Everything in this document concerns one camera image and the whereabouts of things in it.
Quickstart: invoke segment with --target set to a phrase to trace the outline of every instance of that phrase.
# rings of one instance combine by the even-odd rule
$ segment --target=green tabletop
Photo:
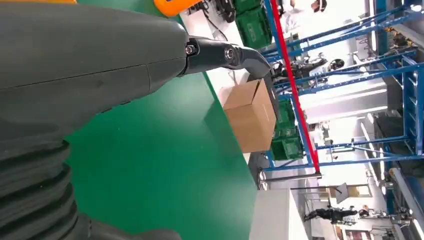
[[[159,15],[153,0],[79,2]],[[175,78],[69,137],[79,210],[131,233],[247,240],[256,186],[211,89],[201,73]]]

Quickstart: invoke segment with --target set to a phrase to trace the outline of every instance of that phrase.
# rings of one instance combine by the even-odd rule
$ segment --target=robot
[[[174,77],[224,67],[259,79],[267,61],[131,11],[0,2],[0,21],[0,239],[180,239],[172,230],[130,235],[78,212],[64,137]]]

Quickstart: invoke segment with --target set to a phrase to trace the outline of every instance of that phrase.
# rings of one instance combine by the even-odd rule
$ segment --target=metal rack
[[[345,67],[338,69],[332,72],[323,73],[316,76],[305,77],[295,80],[291,64],[290,57],[299,56],[302,53],[321,48],[333,43],[337,43],[349,38],[358,37],[365,35],[372,31],[380,31],[385,28],[401,24],[418,16],[422,16],[424,11],[411,11],[406,6],[397,7],[390,11],[385,11],[379,13],[375,16],[370,16],[362,19],[361,21],[350,23],[348,25],[335,28],[326,32],[322,32],[307,38],[299,39],[291,43],[284,41],[283,31],[280,25],[280,18],[277,10],[277,4],[274,0],[265,0],[264,5],[267,11],[267,17],[270,23],[270,28],[272,34],[275,38],[276,49],[271,49],[264,51],[262,54],[266,59],[272,63],[280,59],[284,59],[286,70],[288,73],[288,83],[278,84],[275,87],[280,88],[280,93],[278,95],[279,99],[290,98],[295,113],[296,120],[298,122],[299,135],[302,140],[307,163],[305,164],[296,164],[296,160],[288,160],[281,166],[275,166],[272,154],[268,153],[267,158],[270,162],[270,167],[265,168],[264,171],[280,171],[288,169],[305,169],[305,168],[315,168],[316,173],[320,173],[320,167],[325,166],[334,166],[334,165],[345,165],[345,164],[360,164],[360,163],[376,163],[376,162],[390,162],[390,161],[405,161],[405,160],[421,160],[424,159],[423,155],[423,111],[424,111],[424,95],[420,94],[424,92],[424,83],[420,83],[420,79],[424,78],[424,63],[415,62],[412,57],[415,54],[414,50],[401,52],[399,54],[385,54],[382,56],[376,57],[374,60],[356,64],[353,66]],[[397,14],[401,11],[405,11],[405,14],[396,19],[390,19],[393,14]],[[309,45],[309,41],[318,40],[321,37],[341,33],[341,35],[324,40],[319,43]],[[307,43],[308,46],[296,49],[288,52],[288,48]],[[364,74],[363,71],[359,70],[362,67],[370,66],[384,66],[383,69],[374,68],[373,70],[368,70],[367,74]],[[327,84],[323,86],[318,86],[315,88],[305,89],[298,91],[297,85],[308,81],[318,81],[322,78],[327,78],[333,75],[352,75],[357,74],[358,76],[353,77],[347,81],[340,82],[337,84]],[[402,87],[403,94],[403,109],[404,109],[404,118],[403,118],[403,129],[404,133],[401,136],[397,137],[387,137],[367,141],[351,141],[347,143],[334,144],[334,145],[324,145],[317,146],[311,142],[311,138],[308,132],[307,124],[303,114],[303,110],[300,105],[299,96],[305,94],[314,94],[319,91],[328,90],[332,88],[337,88],[341,86],[346,86],[350,84],[355,84],[359,82],[364,82],[372,80],[375,78],[394,76],[396,77],[398,83]],[[291,88],[291,94],[282,94],[285,90]],[[376,143],[391,143],[391,142],[403,142],[410,149],[410,154],[408,155],[398,155],[391,152],[380,152],[374,149],[363,147],[370,144]],[[366,159],[352,159],[352,160],[331,160],[331,162],[319,162],[317,151],[328,150],[334,148],[353,148],[357,150],[364,150],[369,152],[377,152],[383,154],[384,157],[380,158],[366,158]]]

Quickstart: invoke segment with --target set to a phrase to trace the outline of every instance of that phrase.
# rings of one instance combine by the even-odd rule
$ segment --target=plastic crate
[[[237,14],[242,14],[247,10],[261,6],[261,0],[234,0],[233,3]]]
[[[295,126],[275,129],[273,139],[277,140],[292,137],[299,137],[298,128]]]
[[[279,117],[277,117],[276,128],[286,129],[295,126],[295,112],[290,101],[281,101],[279,103]]]
[[[276,161],[301,159],[304,152],[299,136],[272,140],[271,151]]]
[[[246,47],[260,49],[271,44],[273,36],[267,15],[262,7],[237,15],[235,23]]]

